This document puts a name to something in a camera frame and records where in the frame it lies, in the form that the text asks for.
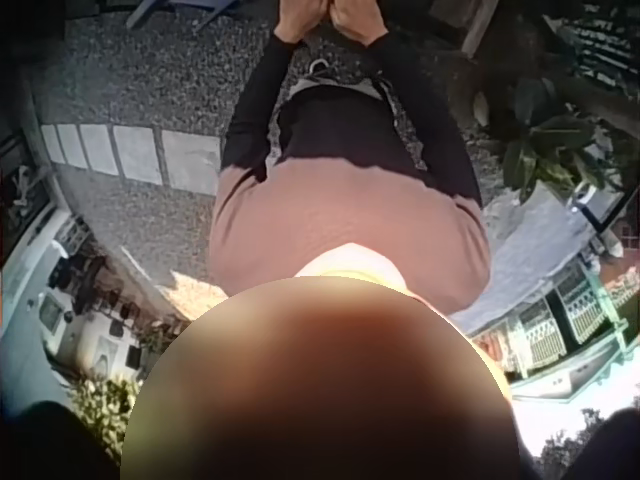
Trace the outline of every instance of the stepping stone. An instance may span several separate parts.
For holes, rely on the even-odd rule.
[[[119,175],[106,125],[80,125],[87,158],[94,172]]]
[[[162,185],[153,131],[141,127],[113,127],[124,176],[130,180]]]
[[[75,125],[58,125],[58,135],[67,163],[72,167],[86,170],[88,168],[87,159],[82,150],[78,128]]]
[[[44,144],[47,147],[47,152],[49,153],[51,161],[61,165],[66,164],[67,162],[64,161],[64,154],[60,147],[60,139],[58,138],[56,127],[54,125],[42,125],[40,130],[42,130]]]
[[[205,195],[218,191],[220,139],[163,130],[162,143],[173,188]]]

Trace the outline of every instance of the clasped hands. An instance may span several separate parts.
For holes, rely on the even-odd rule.
[[[388,32],[377,0],[280,0],[274,34],[285,43],[298,43],[327,14],[340,33],[364,46]]]

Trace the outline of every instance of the paving stone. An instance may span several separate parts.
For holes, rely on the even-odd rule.
[[[86,169],[87,159],[82,150],[78,128],[75,125],[58,125],[58,135],[67,163],[72,167]]]
[[[40,128],[42,130],[42,136],[44,137],[44,143],[47,146],[49,158],[53,163],[64,165],[66,162],[64,161],[64,155],[62,153],[62,148],[60,147],[60,139],[58,138],[56,127],[54,125],[42,125]]]
[[[119,175],[106,125],[80,125],[80,134],[91,169],[107,175]]]
[[[218,191],[220,139],[187,133],[162,132],[164,157],[173,188],[205,195]]]
[[[141,127],[113,127],[124,176],[130,180],[162,185],[153,131]]]

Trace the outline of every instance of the hand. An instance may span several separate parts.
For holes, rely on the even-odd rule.
[[[377,0],[333,0],[329,11],[336,29],[365,47],[389,32]]]
[[[329,0],[280,0],[280,22],[274,34],[285,43],[298,43],[327,14]]]

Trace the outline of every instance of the black sleeve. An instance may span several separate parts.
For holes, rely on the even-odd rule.
[[[415,53],[393,34],[373,42],[368,51],[382,68],[423,145],[422,158],[438,189],[482,207],[480,189],[455,120],[446,102],[432,90]]]
[[[226,133],[222,170],[235,166],[266,173],[269,122],[296,45],[272,35],[245,85]]]

